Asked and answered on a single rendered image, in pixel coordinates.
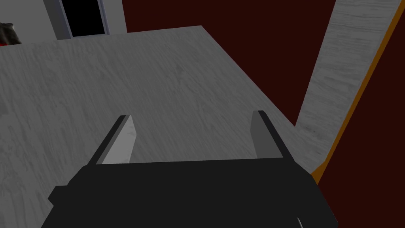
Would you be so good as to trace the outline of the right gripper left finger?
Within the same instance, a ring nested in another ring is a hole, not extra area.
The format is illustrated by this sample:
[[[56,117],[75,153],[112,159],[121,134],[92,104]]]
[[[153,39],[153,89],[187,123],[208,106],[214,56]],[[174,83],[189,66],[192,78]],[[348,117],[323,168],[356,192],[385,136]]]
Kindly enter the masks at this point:
[[[88,165],[129,163],[136,137],[132,116],[119,116]]]

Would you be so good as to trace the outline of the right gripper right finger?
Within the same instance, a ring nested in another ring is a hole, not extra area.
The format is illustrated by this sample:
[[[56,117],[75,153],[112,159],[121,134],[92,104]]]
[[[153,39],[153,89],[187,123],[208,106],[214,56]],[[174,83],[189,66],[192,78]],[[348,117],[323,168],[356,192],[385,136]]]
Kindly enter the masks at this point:
[[[257,158],[292,159],[281,136],[263,110],[253,111],[250,134]]]

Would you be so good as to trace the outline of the grey wooden table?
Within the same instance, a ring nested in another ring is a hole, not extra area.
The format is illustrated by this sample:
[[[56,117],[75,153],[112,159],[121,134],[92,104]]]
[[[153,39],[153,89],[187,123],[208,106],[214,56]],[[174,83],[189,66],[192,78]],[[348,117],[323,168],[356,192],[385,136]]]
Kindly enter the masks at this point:
[[[254,158],[254,110],[307,172],[324,161],[201,26],[0,47],[0,228],[40,228],[120,115],[133,162],[173,162]]]

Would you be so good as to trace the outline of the dark grey and red object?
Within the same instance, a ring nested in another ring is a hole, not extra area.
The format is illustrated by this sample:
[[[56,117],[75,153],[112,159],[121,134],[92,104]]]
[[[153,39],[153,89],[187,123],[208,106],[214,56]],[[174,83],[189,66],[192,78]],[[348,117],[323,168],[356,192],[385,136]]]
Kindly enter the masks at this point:
[[[13,23],[0,22],[0,46],[21,44]]]

